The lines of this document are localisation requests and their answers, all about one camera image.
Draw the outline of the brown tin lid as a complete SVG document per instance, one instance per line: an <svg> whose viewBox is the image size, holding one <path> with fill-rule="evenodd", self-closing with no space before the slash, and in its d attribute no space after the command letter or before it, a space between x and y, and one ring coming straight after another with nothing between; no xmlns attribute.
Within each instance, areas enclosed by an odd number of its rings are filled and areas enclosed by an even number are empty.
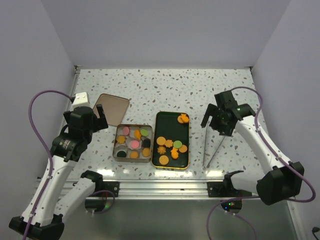
<svg viewBox="0 0 320 240"><path fill-rule="evenodd" d="M103 93L94 104L93 112L99 117L97 105L102 105L108 125L117 127L121 124L129 104L127 98Z"/></svg>

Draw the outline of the brown cookie tin with liners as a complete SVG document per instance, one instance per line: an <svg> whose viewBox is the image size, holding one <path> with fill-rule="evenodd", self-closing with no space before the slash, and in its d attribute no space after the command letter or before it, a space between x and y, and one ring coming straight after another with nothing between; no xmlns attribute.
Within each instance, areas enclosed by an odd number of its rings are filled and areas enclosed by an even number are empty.
<svg viewBox="0 0 320 240"><path fill-rule="evenodd" d="M143 124L116 127L112 156L117 162L148 163L153 147L153 128Z"/></svg>

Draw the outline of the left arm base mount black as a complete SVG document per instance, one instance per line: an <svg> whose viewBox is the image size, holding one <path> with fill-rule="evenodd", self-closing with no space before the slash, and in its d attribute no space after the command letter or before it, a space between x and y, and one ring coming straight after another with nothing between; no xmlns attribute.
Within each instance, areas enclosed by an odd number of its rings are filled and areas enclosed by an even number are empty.
<svg viewBox="0 0 320 240"><path fill-rule="evenodd" d="M120 183L118 181L104 181L102 187L90 194L84 202L84 207L93 215L110 211L119 196Z"/></svg>

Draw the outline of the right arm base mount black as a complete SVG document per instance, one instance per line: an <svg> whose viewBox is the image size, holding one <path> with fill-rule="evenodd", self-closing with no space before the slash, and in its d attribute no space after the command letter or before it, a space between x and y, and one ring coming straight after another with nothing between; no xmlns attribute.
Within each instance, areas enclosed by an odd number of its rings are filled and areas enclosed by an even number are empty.
<svg viewBox="0 0 320 240"><path fill-rule="evenodd" d="M209 198L222 198L231 199L239 197L251 197L252 193L245 190L227 189L222 181L209 181L207 184L207 193ZM242 200L232 200L229 202L224 202L220 204L224 211L230 213L239 213L242 209Z"/></svg>

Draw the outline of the metal tongs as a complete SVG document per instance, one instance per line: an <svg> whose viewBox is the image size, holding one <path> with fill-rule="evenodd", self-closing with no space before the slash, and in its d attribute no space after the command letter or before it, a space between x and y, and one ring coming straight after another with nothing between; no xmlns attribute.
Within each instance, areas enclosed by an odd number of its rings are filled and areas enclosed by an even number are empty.
<svg viewBox="0 0 320 240"><path fill-rule="evenodd" d="M209 126L209 123L205 125L204 150L202 157L203 170L206 170L210 167L225 138L225 136L219 135L217 131L213 130Z"/></svg>

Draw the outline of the green round cookie top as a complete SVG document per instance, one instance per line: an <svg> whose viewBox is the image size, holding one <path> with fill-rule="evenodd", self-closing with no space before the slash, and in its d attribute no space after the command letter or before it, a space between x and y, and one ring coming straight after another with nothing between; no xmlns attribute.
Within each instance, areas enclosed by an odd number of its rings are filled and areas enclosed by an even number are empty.
<svg viewBox="0 0 320 240"><path fill-rule="evenodd" d="M140 134L141 134L143 137L147 137L147 136L149 135L149 132L148 132L148 130L142 128L142 129L140 130Z"/></svg>

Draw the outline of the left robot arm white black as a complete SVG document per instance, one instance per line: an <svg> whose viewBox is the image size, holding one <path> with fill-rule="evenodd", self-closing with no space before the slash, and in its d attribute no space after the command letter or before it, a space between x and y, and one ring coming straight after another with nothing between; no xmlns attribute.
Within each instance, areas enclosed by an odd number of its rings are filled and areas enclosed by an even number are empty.
<svg viewBox="0 0 320 240"><path fill-rule="evenodd" d="M65 182L80 160L94 133L108 128L103 106L97 113L88 106L64 112L66 125L52 141L48 164L41 182L26 210L10 220L9 228L32 240L58 240L67 217L86 197L104 192L103 176L87 170L76 185L59 198Z"/></svg>

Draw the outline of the pink round cookie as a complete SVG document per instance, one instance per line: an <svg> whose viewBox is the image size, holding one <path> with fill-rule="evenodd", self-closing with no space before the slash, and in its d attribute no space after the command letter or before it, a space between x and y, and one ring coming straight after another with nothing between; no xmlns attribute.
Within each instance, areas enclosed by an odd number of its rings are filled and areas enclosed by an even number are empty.
<svg viewBox="0 0 320 240"><path fill-rule="evenodd" d="M140 146L140 142L139 142L138 140L132 140L132 141L130 142L130 147L131 147L132 149L138 149L139 146Z"/></svg>
<svg viewBox="0 0 320 240"><path fill-rule="evenodd" d="M122 132L125 136L128 136L130 134L130 128L125 126L123 129L122 129Z"/></svg>

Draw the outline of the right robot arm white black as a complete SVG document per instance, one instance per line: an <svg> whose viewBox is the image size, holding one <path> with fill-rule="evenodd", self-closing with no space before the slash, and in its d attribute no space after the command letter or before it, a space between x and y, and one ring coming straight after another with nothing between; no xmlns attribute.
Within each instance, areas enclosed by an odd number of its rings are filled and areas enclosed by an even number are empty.
<svg viewBox="0 0 320 240"><path fill-rule="evenodd" d="M210 126L221 136L239 133L257 157L262 178L247 175L243 170L225 174L222 189L227 196L240 190L257 194L268 206L295 197L300 193L304 167L283 154L262 128L258 113L247 103L238 104L232 91L216 94L216 104L209 104L201 127Z"/></svg>

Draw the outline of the orange fish cookie top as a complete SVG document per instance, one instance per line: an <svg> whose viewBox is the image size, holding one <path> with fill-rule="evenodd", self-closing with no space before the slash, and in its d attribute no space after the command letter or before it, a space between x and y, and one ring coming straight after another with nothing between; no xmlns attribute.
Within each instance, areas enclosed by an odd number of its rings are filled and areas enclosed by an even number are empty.
<svg viewBox="0 0 320 240"><path fill-rule="evenodd" d="M140 132L140 130L138 130L138 129L136 129L135 131L134 131L134 137L136 138L136 139L138 139L138 140L140 140L141 139L141 132Z"/></svg>

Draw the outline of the pink round cookie top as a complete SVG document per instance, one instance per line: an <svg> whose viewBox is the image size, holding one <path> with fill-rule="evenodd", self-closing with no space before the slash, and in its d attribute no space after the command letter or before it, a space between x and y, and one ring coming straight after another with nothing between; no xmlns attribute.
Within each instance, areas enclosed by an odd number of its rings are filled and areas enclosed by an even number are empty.
<svg viewBox="0 0 320 240"><path fill-rule="evenodd" d="M123 129L122 129L122 132L125 136L128 136L130 134L130 128L125 126Z"/></svg>

